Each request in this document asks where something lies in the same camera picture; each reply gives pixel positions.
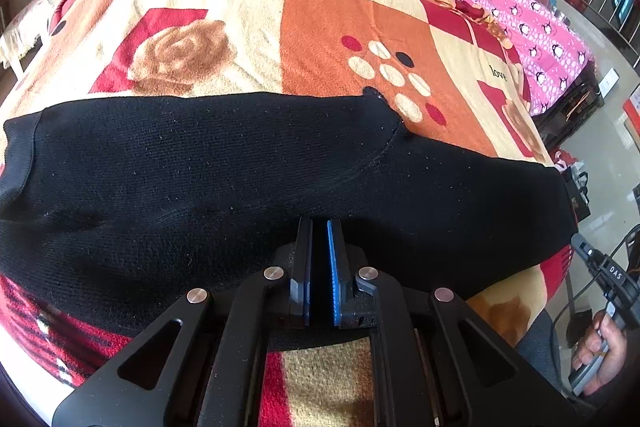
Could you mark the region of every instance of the silver bolt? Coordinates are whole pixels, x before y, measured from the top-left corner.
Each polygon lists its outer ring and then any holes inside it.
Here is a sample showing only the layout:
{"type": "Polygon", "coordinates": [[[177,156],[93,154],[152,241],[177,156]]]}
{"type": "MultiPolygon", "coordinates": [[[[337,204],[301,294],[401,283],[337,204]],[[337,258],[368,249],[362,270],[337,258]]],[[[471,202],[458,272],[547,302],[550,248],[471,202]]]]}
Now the silver bolt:
{"type": "Polygon", "coordinates": [[[370,281],[378,276],[378,270],[376,270],[372,266],[363,266],[358,270],[358,275],[361,277],[361,279],[370,281]]]}
{"type": "Polygon", "coordinates": [[[433,294],[440,302],[451,302],[453,300],[453,292],[449,288],[438,288],[433,294]]]}
{"type": "Polygon", "coordinates": [[[270,266],[264,271],[264,276],[270,281],[275,281],[284,275],[284,270],[280,266],[270,266]]]}
{"type": "Polygon", "coordinates": [[[203,288],[194,288],[187,293],[187,300],[191,304],[199,304],[207,298],[207,291],[203,288]]]}

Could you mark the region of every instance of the blanket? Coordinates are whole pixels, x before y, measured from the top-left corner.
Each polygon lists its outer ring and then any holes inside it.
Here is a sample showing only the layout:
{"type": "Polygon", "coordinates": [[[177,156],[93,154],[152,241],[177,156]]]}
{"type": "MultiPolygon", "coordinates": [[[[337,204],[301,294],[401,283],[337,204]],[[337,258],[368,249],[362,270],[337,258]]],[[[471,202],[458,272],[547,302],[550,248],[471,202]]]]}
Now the blanket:
{"type": "Polygon", "coordinates": [[[554,105],[593,59],[582,39],[536,0],[464,1],[490,13],[516,48],[532,115],[554,105]]]}
{"type": "MultiPolygon", "coordinates": [[[[0,121],[105,96],[341,96],[371,86],[416,134],[552,165],[522,99],[513,45],[481,10],[456,0],[64,0],[50,35],[0,121]]],[[[514,345],[569,261],[566,247],[470,303],[514,345]]],[[[5,329],[72,385],[128,340],[52,308],[7,277],[0,291],[5,329]]],[[[366,340],[272,354],[263,425],[366,425],[368,360],[366,340]]]]}

